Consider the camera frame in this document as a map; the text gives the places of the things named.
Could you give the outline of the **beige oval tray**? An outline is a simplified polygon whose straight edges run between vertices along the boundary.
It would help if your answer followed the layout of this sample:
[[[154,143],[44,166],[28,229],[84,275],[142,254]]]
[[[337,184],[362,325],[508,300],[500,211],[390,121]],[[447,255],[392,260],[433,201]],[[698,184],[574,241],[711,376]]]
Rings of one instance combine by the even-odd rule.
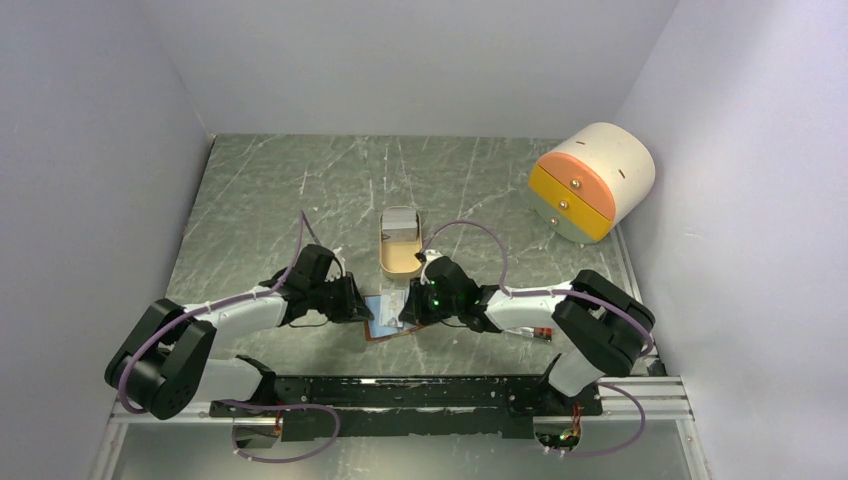
[[[414,242],[383,242],[380,234],[379,217],[379,263],[383,274],[392,280],[411,279],[417,276],[422,264],[415,258],[415,253],[423,247],[421,219],[419,216],[420,236]]]

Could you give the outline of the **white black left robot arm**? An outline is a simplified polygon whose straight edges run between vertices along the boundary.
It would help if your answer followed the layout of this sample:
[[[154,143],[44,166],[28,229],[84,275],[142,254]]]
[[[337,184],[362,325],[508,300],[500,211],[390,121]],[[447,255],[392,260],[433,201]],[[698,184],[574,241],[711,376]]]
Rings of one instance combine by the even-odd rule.
[[[333,251],[309,244],[294,262],[253,289],[227,299],[150,304],[107,364],[105,382],[127,410],[167,420],[192,402],[235,401],[261,416],[278,404],[277,375],[245,355],[212,353],[242,337],[286,326],[316,312],[331,323],[373,319],[352,273]]]

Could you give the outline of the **white VIP credit card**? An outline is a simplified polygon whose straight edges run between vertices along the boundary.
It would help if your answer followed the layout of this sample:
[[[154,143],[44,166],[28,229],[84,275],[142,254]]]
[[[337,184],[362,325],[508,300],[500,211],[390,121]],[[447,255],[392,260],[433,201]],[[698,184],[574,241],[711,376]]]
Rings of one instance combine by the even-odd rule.
[[[380,294],[378,324],[382,327],[402,328],[404,323],[398,319],[404,301],[405,289],[385,289]]]

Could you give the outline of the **brown leather card holder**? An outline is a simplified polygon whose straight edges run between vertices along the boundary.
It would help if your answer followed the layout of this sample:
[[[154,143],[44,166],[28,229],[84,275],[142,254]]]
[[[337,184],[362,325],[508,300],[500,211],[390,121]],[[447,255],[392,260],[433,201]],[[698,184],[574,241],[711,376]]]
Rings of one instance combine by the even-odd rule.
[[[421,326],[414,322],[400,319],[407,297],[406,289],[389,289],[380,295],[364,298],[367,308],[373,315],[373,318],[365,323],[367,341],[386,341],[421,329]]]

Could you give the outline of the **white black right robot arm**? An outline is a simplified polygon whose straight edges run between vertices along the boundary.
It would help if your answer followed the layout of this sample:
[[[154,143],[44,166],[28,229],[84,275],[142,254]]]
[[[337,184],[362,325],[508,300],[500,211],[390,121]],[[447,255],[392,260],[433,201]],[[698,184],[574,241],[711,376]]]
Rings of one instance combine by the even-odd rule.
[[[477,333],[560,331],[573,347],[555,357],[539,389],[542,406],[553,414],[565,413],[595,381],[628,376],[652,349],[656,323],[646,306],[594,270],[552,286],[509,288],[476,283],[444,255],[427,260],[411,280],[398,317],[420,326],[456,318]]]

